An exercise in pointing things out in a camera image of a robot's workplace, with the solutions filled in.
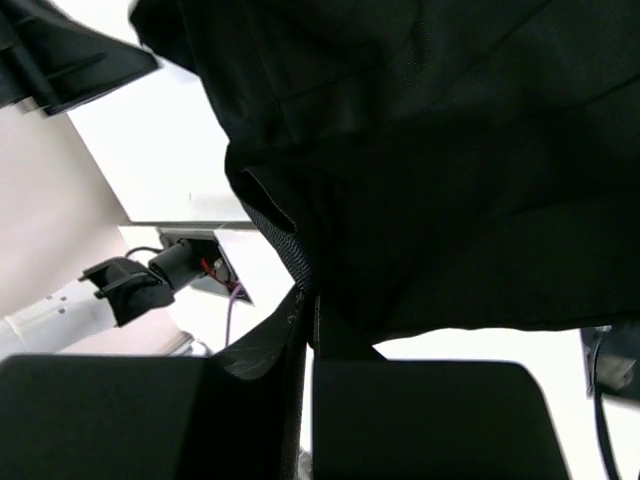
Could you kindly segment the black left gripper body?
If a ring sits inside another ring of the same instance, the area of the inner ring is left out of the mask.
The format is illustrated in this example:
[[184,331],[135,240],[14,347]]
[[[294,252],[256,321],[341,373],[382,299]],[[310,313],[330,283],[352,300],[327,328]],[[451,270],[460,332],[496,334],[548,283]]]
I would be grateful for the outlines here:
[[158,69],[146,51],[88,29],[48,1],[1,3],[1,106],[65,113]]

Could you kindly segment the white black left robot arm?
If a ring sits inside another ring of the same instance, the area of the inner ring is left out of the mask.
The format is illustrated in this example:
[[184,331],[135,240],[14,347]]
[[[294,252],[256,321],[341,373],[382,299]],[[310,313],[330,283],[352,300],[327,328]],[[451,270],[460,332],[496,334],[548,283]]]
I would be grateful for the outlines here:
[[[46,116],[107,95],[158,68],[154,57],[81,26],[47,1],[1,4],[1,104],[33,99]],[[194,241],[179,239],[148,264],[113,257],[1,323],[1,355],[56,353],[123,327],[203,277]]]

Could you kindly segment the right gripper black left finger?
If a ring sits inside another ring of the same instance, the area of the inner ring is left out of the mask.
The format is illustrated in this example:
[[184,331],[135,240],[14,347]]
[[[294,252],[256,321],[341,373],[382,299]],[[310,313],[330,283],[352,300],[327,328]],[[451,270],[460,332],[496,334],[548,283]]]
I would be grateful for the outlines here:
[[5,479],[293,479],[309,297],[211,357],[20,355],[1,365]]

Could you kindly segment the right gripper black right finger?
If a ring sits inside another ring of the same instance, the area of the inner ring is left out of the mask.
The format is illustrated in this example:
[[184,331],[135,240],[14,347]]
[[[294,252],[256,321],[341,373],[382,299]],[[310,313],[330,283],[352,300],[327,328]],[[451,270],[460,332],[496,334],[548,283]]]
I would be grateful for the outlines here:
[[568,478],[523,366],[388,360],[322,300],[313,348],[314,478]]

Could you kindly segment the black pleated skirt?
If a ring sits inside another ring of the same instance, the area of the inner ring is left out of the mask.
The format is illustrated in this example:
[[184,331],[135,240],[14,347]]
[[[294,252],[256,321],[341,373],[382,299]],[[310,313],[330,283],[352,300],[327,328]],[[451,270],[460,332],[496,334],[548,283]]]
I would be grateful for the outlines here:
[[373,342],[639,313],[635,1],[141,1],[296,283]]

